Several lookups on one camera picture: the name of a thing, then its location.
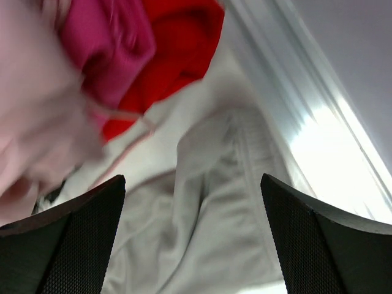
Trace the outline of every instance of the white cloth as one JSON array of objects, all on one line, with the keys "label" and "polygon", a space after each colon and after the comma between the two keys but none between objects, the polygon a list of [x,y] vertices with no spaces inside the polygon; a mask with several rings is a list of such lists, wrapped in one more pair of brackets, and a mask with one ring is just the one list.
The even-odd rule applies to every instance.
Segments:
[{"label": "white cloth", "polygon": [[279,156],[257,110],[187,133],[176,171],[127,194],[103,294],[238,293],[282,278],[260,191]]}]

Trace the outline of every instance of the magenta cloth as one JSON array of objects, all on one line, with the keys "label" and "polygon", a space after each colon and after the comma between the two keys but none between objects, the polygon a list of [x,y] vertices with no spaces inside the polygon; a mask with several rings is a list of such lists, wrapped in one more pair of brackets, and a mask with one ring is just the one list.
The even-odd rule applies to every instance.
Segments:
[{"label": "magenta cloth", "polygon": [[52,28],[22,0],[0,0],[0,226],[28,217],[102,141],[81,77]]},{"label": "magenta cloth", "polygon": [[[83,89],[112,109],[156,51],[140,0],[72,0],[60,38],[85,75]],[[98,126],[107,120],[98,116]]]}]

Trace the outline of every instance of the fabric fold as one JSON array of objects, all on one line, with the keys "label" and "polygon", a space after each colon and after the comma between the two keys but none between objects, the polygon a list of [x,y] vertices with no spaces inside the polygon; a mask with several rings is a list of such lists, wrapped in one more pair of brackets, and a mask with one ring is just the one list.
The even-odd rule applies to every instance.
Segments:
[{"label": "fabric fold", "polygon": [[[156,51],[140,0],[73,0],[60,39],[85,76],[83,89],[112,109]],[[108,117],[94,114],[102,127]]]},{"label": "fabric fold", "polygon": [[264,173],[289,182],[275,149],[258,110],[193,127],[176,170],[127,194],[102,294],[239,293],[282,279],[260,191]]},{"label": "fabric fold", "polygon": [[80,76],[56,36],[22,0],[0,0],[0,226],[28,217],[88,159],[102,155]]},{"label": "fabric fold", "polygon": [[[157,53],[122,98],[119,109],[144,113],[204,77],[221,36],[224,10],[215,0],[143,0],[152,24]],[[133,123],[111,119],[103,134],[107,140]]]}]

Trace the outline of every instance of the pink clothing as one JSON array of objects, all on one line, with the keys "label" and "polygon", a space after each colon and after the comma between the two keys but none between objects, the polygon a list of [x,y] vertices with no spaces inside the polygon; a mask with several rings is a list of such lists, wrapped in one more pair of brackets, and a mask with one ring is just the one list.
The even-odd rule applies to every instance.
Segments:
[{"label": "pink clothing", "polygon": [[81,79],[23,0],[0,0],[0,226],[28,217],[39,194],[102,155]]},{"label": "pink clothing", "polygon": [[[84,90],[112,109],[156,51],[140,0],[72,0],[60,38],[85,75]],[[98,126],[107,120],[97,117]]]},{"label": "pink clothing", "polygon": [[42,18],[55,31],[62,28],[72,0],[22,0],[41,12]]}]

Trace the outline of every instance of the pink fabric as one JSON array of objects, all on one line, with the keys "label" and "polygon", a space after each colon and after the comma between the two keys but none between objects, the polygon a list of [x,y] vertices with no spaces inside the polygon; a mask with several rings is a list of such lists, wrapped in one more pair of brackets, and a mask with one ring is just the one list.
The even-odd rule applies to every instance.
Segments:
[{"label": "pink fabric", "polygon": [[102,155],[86,97],[56,36],[22,0],[0,0],[0,226]]},{"label": "pink fabric", "polygon": [[42,18],[55,31],[62,28],[72,0],[22,0],[41,12]]},{"label": "pink fabric", "polygon": [[[85,75],[84,90],[112,109],[156,51],[140,0],[72,0],[60,37]],[[107,120],[97,117],[98,126]]]}]

